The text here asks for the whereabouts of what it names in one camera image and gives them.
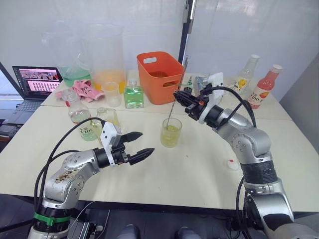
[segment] pink towel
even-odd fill
[[[104,93],[91,86],[91,81],[88,79],[83,79],[81,81],[74,81],[72,89],[76,92],[78,96],[85,98],[87,102],[97,100]],[[62,92],[59,91],[55,93],[56,97],[62,97]]]

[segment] silver robotic arm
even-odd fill
[[[234,114],[223,123],[232,110],[209,104],[209,97],[194,97],[184,91],[174,93],[194,120],[212,127],[235,152],[244,174],[248,218],[270,239],[314,239],[316,233],[307,226],[294,223],[294,215],[280,178],[277,177],[271,141],[242,115]]]
[[[78,202],[86,181],[102,168],[122,163],[136,164],[147,158],[154,148],[143,149],[130,156],[125,153],[125,142],[131,142],[142,133],[121,135],[112,123],[105,122],[101,141],[104,148],[95,148],[69,155],[61,168],[45,184],[45,197],[40,211],[34,214],[35,224],[28,239],[66,239],[71,210]]]

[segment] laptop screen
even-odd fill
[[[26,99],[46,99],[62,81],[54,67],[13,66],[13,70]]]

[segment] pink juice bottle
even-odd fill
[[[251,108],[257,109],[261,102],[267,97],[269,92],[275,86],[275,79],[282,71],[283,67],[280,65],[273,65],[273,67],[269,70],[265,78],[261,79],[253,93],[248,98],[248,102],[251,105]]]

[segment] orange basket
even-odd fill
[[[149,100],[155,105],[174,101],[183,74],[183,66],[163,51],[137,56],[140,83]]]

